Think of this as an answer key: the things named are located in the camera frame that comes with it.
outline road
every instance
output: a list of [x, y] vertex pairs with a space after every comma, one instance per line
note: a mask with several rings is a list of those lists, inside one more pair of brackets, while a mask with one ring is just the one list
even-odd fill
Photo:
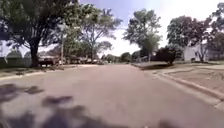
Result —
[[222, 111], [130, 65], [5, 80], [0, 92], [12, 128], [224, 127]]

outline bush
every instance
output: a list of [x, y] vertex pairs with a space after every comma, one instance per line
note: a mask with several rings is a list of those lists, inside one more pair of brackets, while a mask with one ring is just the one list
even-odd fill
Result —
[[177, 45], [167, 45], [164, 48], [160, 48], [156, 52], [156, 61], [165, 61], [168, 64], [173, 64], [176, 59], [181, 58], [182, 50]]

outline blue sky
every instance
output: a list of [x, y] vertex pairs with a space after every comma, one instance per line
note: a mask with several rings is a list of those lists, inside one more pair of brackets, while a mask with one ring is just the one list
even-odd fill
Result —
[[[166, 28], [172, 18], [186, 15], [197, 18], [199, 20], [205, 19], [213, 11], [216, 10], [217, 4], [223, 0], [80, 0], [84, 4], [94, 4], [98, 8], [112, 9], [112, 13], [123, 20], [120, 28], [126, 28], [129, 19], [132, 17], [134, 11], [143, 8], [147, 10], [155, 10], [156, 14], [161, 17], [159, 29], [160, 35], [163, 36], [160, 47], [167, 44]], [[123, 52], [134, 52], [138, 50], [135, 45], [130, 45], [128, 41], [122, 39], [124, 29], [118, 29], [114, 32], [117, 37], [116, 40], [102, 38], [101, 40], [108, 40], [113, 44], [111, 51], [106, 51], [105, 54], [120, 55]], [[49, 48], [40, 48], [39, 51], [46, 51]], [[4, 54], [9, 49], [4, 47]]]

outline house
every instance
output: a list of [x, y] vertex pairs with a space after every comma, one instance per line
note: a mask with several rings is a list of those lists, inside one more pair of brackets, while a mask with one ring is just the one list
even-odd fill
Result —
[[[202, 51], [205, 51], [206, 44], [202, 45]], [[201, 52], [201, 47], [200, 45], [196, 45], [194, 47], [186, 47], [184, 49], [184, 61], [191, 61], [193, 58], [195, 61], [200, 61], [198, 52]], [[208, 60], [224, 60], [224, 53], [220, 51], [214, 51], [211, 49], [207, 49], [205, 56], [204, 56], [204, 61]]]
[[[205, 50], [205, 46], [206, 45], [202, 45], [202, 51]], [[196, 46], [187, 46], [185, 47], [184, 49], [184, 61], [192, 61], [192, 60], [195, 60], [195, 61], [200, 61], [200, 58], [199, 58], [199, 54], [198, 52], [201, 52], [201, 46], [200, 45], [196, 45]], [[205, 53], [205, 56], [204, 56], [204, 61], [208, 61], [209, 60], [209, 55], [208, 55], [208, 51]]]

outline fence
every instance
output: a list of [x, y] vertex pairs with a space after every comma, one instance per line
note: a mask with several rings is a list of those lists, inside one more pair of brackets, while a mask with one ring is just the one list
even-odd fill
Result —
[[0, 68], [26, 68], [31, 65], [30, 58], [4, 58], [0, 57]]

